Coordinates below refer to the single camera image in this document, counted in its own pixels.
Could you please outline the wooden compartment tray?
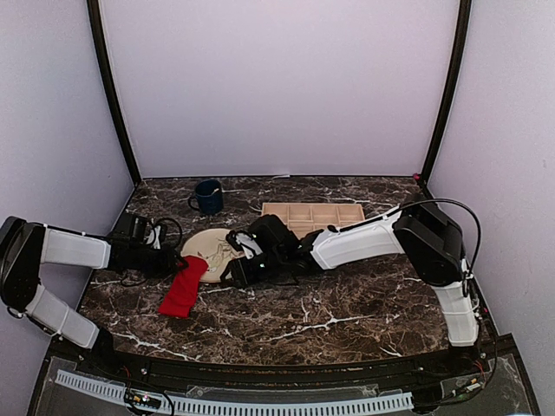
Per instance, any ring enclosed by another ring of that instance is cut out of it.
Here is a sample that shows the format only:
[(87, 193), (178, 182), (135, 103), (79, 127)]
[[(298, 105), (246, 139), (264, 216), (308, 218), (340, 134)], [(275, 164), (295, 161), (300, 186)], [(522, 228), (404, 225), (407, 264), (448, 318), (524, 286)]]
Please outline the wooden compartment tray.
[(276, 215), (297, 237), (329, 225), (341, 228), (365, 220), (359, 204), (263, 203), (261, 215)]

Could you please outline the black front table rail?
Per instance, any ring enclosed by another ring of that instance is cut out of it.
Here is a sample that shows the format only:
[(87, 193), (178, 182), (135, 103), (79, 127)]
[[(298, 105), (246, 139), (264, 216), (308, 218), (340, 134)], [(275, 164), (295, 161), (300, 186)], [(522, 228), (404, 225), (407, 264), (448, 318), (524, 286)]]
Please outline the black front table rail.
[(443, 380), (487, 372), (518, 349), (511, 335), (487, 335), (473, 348), (456, 349), (444, 337), (402, 331), (374, 337), (310, 328), (277, 339), (246, 339), (226, 330), (182, 334), (163, 331), (143, 337), (113, 334), (121, 370), (113, 372), (68, 341), (53, 341), (42, 360), (54, 360), (99, 376), (131, 377), (134, 383), (184, 388), (198, 382), (217, 387), (317, 388), (376, 384), (379, 387), (436, 386)]

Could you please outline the black frame post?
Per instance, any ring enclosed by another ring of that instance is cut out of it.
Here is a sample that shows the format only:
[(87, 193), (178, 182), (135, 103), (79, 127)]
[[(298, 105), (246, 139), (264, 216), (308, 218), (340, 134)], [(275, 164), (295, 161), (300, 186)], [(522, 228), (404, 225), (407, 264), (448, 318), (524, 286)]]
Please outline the black frame post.
[(141, 183), (142, 177), (140, 175), (137, 160), (134, 156), (134, 151), (125, 126), (123, 112), (121, 111), (121, 104), (116, 91), (113, 71), (108, 56), (108, 45), (102, 23), (101, 3), (97, 0), (87, 0), (86, 4), (88, 9), (89, 26), (95, 47), (96, 60), (101, 75), (101, 82), (107, 100), (108, 109), (128, 174), (134, 187), (136, 187)]
[(460, 0), (457, 21), (454, 31), (453, 47), (447, 68), (445, 85), (443, 88), (438, 114), (434, 123), (428, 151), (419, 173), (417, 183), (423, 192), (428, 189), (434, 165), (441, 149), (441, 143), (447, 127), (448, 117), (453, 104), (455, 90), (459, 79), (460, 66), (467, 40), (467, 31), (471, 16), (472, 0)]

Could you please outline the left black frame post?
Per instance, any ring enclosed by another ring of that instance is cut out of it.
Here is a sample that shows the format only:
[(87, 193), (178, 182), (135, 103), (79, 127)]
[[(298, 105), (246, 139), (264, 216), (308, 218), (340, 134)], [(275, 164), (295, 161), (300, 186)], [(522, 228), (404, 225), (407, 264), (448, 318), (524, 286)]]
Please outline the left black frame post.
[(137, 160), (134, 156), (134, 151), (125, 126), (123, 112), (121, 111), (121, 104), (116, 91), (113, 71), (108, 56), (108, 45), (102, 23), (101, 3), (97, 0), (87, 0), (86, 4), (88, 9), (89, 26), (95, 47), (96, 60), (101, 75), (101, 82), (107, 100), (108, 109), (128, 174), (134, 187), (136, 187), (141, 183), (142, 177), (140, 175)]

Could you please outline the cream plate with bird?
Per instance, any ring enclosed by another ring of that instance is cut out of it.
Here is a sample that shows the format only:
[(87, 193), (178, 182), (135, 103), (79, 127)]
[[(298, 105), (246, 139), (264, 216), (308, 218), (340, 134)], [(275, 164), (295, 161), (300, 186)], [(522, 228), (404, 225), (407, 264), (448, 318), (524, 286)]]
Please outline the cream plate with bird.
[(199, 257), (208, 264), (207, 271), (200, 278), (202, 283), (220, 283), (227, 264), (244, 255), (226, 241), (229, 232), (230, 230), (224, 228), (209, 229), (195, 234), (184, 243), (181, 256)]

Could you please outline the red sock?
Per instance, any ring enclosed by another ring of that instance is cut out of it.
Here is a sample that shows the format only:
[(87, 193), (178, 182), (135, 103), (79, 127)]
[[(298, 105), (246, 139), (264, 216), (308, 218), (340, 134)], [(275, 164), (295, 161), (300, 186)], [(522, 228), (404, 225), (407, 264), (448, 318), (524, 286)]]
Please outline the red sock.
[(200, 278), (207, 270), (208, 263), (203, 258), (183, 257), (158, 312), (161, 315), (188, 318), (198, 298)]

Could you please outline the small circuit board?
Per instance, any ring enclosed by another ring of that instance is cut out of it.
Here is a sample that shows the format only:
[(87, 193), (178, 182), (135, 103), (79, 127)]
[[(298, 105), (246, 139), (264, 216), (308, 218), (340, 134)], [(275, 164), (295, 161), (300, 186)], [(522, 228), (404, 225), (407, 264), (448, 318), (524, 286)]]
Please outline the small circuit board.
[(132, 408), (159, 409), (161, 400), (149, 393), (128, 389), (124, 393), (124, 402)]

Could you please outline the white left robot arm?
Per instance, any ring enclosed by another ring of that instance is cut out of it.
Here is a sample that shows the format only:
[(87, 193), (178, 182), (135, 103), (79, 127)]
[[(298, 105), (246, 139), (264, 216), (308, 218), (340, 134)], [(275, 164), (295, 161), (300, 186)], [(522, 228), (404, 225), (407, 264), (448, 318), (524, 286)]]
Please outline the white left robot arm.
[(173, 275), (187, 266), (176, 244), (167, 242), (170, 218), (152, 221), (124, 213), (106, 236), (72, 231), (9, 216), (1, 226), (1, 299), (8, 311), (27, 317), (52, 336), (88, 350), (88, 363), (104, 378), (122, 370), (110, 332), (42, 282), (46, 269), (138, 271), (145, 278)]

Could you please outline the dark blue mug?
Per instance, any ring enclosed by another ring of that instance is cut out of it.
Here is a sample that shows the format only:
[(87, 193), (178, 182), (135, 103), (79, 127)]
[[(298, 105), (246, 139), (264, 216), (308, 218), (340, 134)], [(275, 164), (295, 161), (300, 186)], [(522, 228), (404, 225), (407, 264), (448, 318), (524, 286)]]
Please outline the dark blue mug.
[(216, 179), (205, 179), (200, 181), (193, 190), (193, 194), (187, 200), (188, 206), (203, 215), (213, 216), (223, 210), (223, 189), (221, 183)]

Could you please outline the right black frame post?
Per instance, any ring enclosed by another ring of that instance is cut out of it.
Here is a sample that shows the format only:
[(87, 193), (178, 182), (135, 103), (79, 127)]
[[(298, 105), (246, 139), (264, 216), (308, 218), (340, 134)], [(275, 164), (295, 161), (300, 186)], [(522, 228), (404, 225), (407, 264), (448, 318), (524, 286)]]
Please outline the right black frame post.
[(453, 104), (455, 90), (459, 79), (460, 66), (467, 40), (467, 31), (471, 16), (472, 0), (460, 0), (457, 21), (454, 31), (453, 47), (447, 68), (445, 85), (443, 88), (438, 114), (434, 123), (428, 151), (419, 173), (417, 183), (423, 192), (428, 189), (434, 165), (441, 149), (441, 143), (447, 127), (448, 117)]

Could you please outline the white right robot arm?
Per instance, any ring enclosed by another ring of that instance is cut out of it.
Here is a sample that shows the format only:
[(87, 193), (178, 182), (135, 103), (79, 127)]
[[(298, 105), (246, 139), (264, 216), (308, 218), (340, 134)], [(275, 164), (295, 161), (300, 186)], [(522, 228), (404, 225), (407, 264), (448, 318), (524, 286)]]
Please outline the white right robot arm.
[(448, 374), (460, 376), (476, 361), (473, 345), (480, 329), (470, 282), (477, 257), (467, 254), (463, 231), (440, 208), (442, 204), (466, 208), (456, 200), (416, 195), (370, 219), (342, 227), (328, 225), (302, 238), (278, 216), (265, 214), (247, 230), (226, 235), (226, 242), (244, 255), (231, 260), (219, 280), (243, 289), (264, 280), (272, 271), (288, 270), (302, 276), (403, 254), (439, 300), (448, 341), (454, 347), (443, 355), (442, 367)]

